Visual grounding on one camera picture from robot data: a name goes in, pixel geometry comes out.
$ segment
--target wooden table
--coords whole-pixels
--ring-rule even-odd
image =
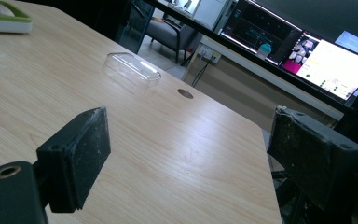
[[[34,162],[77,114],[108,112],[113,151],[83,210],[47,208],[50,223],[281,222],[258,126],[160,69],[149,89],[107,74],[121,46],[58,9],[9,2],[34,27],[0,34],[0,165]]]

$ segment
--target cable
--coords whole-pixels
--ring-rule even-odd
[[[206,67],[208,66],[208,64],[211,63],[211,61],[213,61],[216,57],[214,57],[213,55],[211,56],[211,58],[208,60],[208,62],[205,64],[205,66],[202,67],[202,69],[199,71],[199,73],[196,75],[196,77],[194,78],[193,82],[191,83],[192,87],[195,87],[197,85],[197,83],[199,82],[200,78],[202,77],[203,73],[206,70]]]

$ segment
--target desk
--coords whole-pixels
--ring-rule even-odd
[[[108,112],[112,154],[83,210],[47,208],[50,223],[281,222],[258,126],[163,71],[149,89],[109,76],[121,46],[58,9],[9,2],[34,28],[0,34],[0,165],[34,162],[77,114]]]

